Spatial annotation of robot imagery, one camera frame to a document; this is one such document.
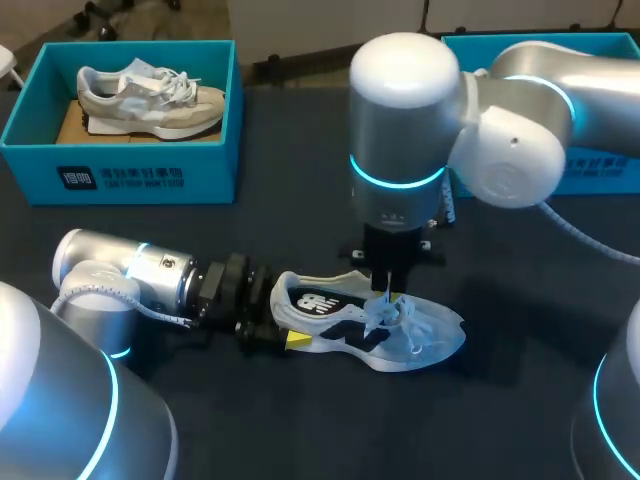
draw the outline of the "blue box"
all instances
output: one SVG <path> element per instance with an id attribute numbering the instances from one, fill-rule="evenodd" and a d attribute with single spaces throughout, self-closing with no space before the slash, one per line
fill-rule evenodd
<path id="1" fill-rule="evenodd" d="M 506 48 L 527 40 L 555 43 L 592 55 L 640 59 L 640 49 L 627 33 L 539 33 L 445 36 L 442 41 L 458 57 L 463 71 L 489 68 Z M 464 189 L 460 195 L 468 196 Z M 556 195 L 640 192 L 640 161 L 584 148 L 567 151 L 564 177 Z"/>
<path id="2" fill-rule="evenodd" d="M 89 65 L 118 71 L 136 57 L 224 90 L 220 141 L 56 145 L 77 97 L 78 70 Z M 242 112 L 232 41 L 49 43 L 9 117 L 0 149 L 31 205 L 231 203 Z"/>

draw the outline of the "black mount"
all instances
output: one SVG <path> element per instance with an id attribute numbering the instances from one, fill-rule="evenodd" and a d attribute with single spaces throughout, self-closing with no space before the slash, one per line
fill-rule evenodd
<path id="1" fill-rule="evenodd" d="M 371 288 L 384 292 L 406 293 L 411 269 L 418 264 L 444 266 L 444 253 L 430 240 L 423 239 L 423 229 L 391 233 L 364 226 L 361 245 L 350 245 L 340 252 L 355 268 L 371 270 Z"/>
<path id="2" fill-rule="evenodd" d="M 188 316 L 199 328 L 234 332 L 245 353 L 283 353 L 288 330 L 271 316 L 273 283 L 268 267 L 232 253 L 225 263 L 212 262 L 206 273 L 194 273 L 187 292 Z"/>

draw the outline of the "shoelace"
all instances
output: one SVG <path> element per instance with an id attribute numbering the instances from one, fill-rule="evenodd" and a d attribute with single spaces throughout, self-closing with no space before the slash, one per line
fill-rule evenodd
<path id="1" fill-rule="evenodd" d="M 387 291 L 380 297 L 367 300 L 363 309 L 367 318 L 365 337 L 376 328 L 400 327 L 414 355 L 419 354 L 423 347 L 436 343 L 432 341 L 433 329 L 415 318 L 416 306 L 406 295 L 390 302 Z"/>
<path id="2" fill-rule="evenodd" d="M 193 103 L 196 98 L 198 85 L 200 78 L 188 78 L 187 72 L 178 73 L 170 68 L 158 68 L 156 73 L 164 75 L 161 78 L 164 86 L 157 92 L 151 92 L 151 96 L 161 95 L 163 93 L 170 93 L 171 96 L 162 105 L 166 105 L 170 102 L 181 103 Z"/>

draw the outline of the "gray sneaker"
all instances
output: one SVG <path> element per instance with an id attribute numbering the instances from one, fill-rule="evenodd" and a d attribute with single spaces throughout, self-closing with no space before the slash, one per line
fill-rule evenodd
<path id="1" fill-rule="evenodd" d="M 222 90 L 203 87 L 185 72 L 154 68 L 135 59 L 119 72 L 78 71 L 78 100 L 89 133 L 150 133 L 165 140 L 197 135 L 224 115 Z"/>

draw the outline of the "white sneaker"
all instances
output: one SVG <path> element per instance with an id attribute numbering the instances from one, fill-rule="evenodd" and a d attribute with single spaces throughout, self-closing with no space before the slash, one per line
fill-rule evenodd
<path id="1" fill-rule="evenodd" d="M 296 350 L 347 352 L 381 372 L 441 362 L 466 338 L 454 311 L 409 295 L 389 302 L 358 271 L 333 278 L 285 272 L 271 291 L 271 313 L 279 326 L 313 337 Z"/>
<path id="2" fill-rule="evenodd" d="M 224 92 L 200 86 L 198 80 L 139 59 L 119 72 L 82 67 L 78 101 L 89 116 L 89 133 L 143 132 L 179 140 L 213 127 L 224 114 Z"/>

